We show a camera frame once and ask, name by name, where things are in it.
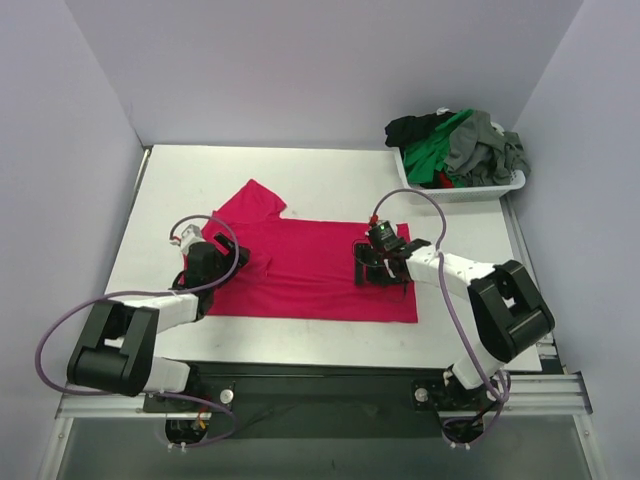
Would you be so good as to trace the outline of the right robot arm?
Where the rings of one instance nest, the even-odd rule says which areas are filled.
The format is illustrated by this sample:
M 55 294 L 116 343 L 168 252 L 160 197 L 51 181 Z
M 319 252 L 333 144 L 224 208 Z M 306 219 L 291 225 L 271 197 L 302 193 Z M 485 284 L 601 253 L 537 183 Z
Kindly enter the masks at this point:
M 555 328 L 555 319 L 526 268 L 515 260 L 482 263 L 423 239 L 406 241 L 388 221 L 369 223 L 354 246 L 355 283 L 429 284 L 440 289 L 466 354 L 443 372 L 448 404 L 465 408 L 480 387 Z

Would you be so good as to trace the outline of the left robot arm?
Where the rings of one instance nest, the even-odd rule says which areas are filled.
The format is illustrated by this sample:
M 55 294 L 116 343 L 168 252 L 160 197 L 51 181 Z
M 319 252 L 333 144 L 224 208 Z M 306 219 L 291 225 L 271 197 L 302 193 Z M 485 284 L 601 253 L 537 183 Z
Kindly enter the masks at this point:
M 67 365 L 69 383 L 112 394 L 166 392 L 182 412 L 195 409 L 202 387 L 183 361 L 155 353 L 159 333 L 202 320 L 216 290 L 251 259 L 250 250 L 222 233 L 212 241 L 198 232 L 183 238 L 183 269 L 169 294 L 139 300 L 99 300 L 91 308 Z

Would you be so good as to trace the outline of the red t-shirt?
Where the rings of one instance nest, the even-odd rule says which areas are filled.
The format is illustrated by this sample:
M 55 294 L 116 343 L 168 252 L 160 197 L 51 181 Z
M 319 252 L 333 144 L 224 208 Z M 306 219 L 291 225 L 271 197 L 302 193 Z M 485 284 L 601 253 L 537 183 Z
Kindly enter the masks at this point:
M 217 316 L 415 324 L 412 285 L 355 283 L 354 243 L 364 223 L 283 217 L 285 202 L 250 180 L 202 229 L 236 238 L 250 252 L 247 265 L 214 296 Z

